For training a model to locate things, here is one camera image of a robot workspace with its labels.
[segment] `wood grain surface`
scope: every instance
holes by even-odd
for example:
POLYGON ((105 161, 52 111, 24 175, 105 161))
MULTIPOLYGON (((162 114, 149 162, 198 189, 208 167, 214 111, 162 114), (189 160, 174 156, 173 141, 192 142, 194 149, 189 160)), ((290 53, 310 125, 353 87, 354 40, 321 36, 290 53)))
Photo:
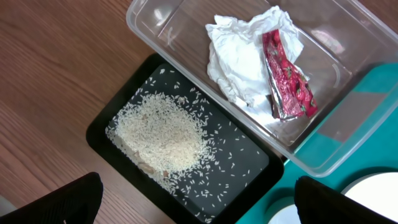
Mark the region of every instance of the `wood grain surface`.
MULTIPOLYGON (((362 0, 398 31, 396 0, 362 0)), ((154 51, 130 0, 0 1, 0 195, 16 207, 95 171, 97 223, 172 223, 86 143, 94 117, 154 51)))

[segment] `pile of rice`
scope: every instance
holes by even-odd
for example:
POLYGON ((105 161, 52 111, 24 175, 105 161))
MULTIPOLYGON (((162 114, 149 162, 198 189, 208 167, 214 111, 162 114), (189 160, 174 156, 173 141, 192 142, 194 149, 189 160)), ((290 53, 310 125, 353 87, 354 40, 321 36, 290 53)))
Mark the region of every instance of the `pile of rice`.
POLYGON ((138 105, 128 103, 118 113, 106 134, 135 164, 144 161, 153 168, 146 173, 173 194, 177 180, 214 160, 204 140, 206 123, 164 93, 141 97, 138 105))

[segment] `teal surface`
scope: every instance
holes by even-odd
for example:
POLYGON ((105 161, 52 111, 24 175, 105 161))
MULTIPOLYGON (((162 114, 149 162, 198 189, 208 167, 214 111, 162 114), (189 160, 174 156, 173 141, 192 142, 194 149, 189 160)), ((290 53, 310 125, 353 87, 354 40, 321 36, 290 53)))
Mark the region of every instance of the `teal surface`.
MULTIPOLYGON (((397 104, 398 91, 394 88, 398 83, 398 64, 383 65, 372 70, 354 91, 389 93, 389 96, 364 122, 364 129, 374 124, 388 108, 397 104)), ((383 122, 373 135, 351 155, 332 174, 325 178, 318 178, 319 182, 337 190, 343 190, 352 181, 375 172, 398 171, 398 109, 392 111, 391 115, 383 122)), ((314 141, 322 141, 322 136, 314 141)), ((239 221, 243 223, 265 223, 264 214, 267 208, 283 197, 294 194, 295 181, 307 175, 301 168, 292 162, 285 165, 285 173, 282 179, 261 198, 239 221)))

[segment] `white tissue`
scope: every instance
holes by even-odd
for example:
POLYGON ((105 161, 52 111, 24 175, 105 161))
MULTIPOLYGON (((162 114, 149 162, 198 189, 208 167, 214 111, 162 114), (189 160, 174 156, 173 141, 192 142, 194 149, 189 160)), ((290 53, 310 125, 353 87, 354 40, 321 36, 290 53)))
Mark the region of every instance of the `white tissue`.
POLYGON ((253 17, 250 22, 228 16, 215 16, 215 22, 206 25, 211 39, 207 74, 230 102, 236 103, 240 98, 254 106, 256 97, 270 93, 262 34, 279 29, 286 56, 294 63, 303 50, 298 31, 279 6, 253 17))

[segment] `red wrapper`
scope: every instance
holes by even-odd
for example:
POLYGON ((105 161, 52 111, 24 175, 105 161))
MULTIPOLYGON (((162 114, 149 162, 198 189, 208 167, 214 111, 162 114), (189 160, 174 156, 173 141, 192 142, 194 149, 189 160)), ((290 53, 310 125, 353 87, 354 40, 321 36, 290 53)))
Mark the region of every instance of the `red wrapper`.
POLYGON ((274 101, 274 116, 282 121, 317 112, 308 82, 303 74, 287 60, 280 41, 279 30, 262 35, 262 44, 269 71, 269 84, 274 101))

